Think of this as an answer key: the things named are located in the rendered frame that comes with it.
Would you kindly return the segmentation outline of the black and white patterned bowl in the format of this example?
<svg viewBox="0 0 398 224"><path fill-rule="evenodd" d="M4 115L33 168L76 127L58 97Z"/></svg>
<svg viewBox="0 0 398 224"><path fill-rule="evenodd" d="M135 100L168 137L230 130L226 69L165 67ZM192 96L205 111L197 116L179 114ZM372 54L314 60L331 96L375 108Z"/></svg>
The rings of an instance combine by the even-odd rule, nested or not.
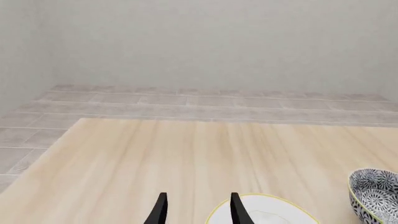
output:
<svg viewBox="0 0 398 224"><path fill-rule="evenodd" d="M362 224L398 224L398 173L358 169L348 177L348 190Z"/></svg>

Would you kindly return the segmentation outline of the white plate with yellow rim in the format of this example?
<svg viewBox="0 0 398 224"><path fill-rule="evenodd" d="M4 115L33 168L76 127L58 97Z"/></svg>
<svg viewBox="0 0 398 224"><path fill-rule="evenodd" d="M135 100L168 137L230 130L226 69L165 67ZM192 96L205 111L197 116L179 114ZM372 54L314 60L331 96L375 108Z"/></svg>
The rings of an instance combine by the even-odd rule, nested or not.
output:
<svg viewBox="0 0 398 224"><path fill-rule="evenodd" d="M239 197L252 224L320 224L311 214L286 199L267 194L239 194ZM205 224L233 224L230 199L218 205Z"/></svg>

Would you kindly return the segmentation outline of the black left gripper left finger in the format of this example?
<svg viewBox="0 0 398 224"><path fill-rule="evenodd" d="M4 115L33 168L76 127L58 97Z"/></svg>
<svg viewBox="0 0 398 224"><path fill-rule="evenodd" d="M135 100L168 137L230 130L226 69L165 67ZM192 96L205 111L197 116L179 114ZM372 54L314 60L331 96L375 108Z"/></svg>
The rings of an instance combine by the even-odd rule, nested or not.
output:
<svg viewBox="0 0 398 224"><path fill-rule="evenodd" d="M168 200L167 193L159 194L153 209L145 220L144 224L167 224Z"/></svg>

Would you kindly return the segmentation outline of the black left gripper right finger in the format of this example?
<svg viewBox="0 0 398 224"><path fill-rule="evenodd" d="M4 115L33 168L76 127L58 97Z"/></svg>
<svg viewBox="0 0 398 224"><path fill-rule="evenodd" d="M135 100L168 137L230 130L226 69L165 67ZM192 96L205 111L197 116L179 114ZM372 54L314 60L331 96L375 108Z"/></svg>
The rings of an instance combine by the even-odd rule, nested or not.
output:
<svg viewBox="0 0 398 224"><path fill-rule="evenodd" d="M252 220L237 192L231 193L230 211L233 224L252 224Z"/></svg>

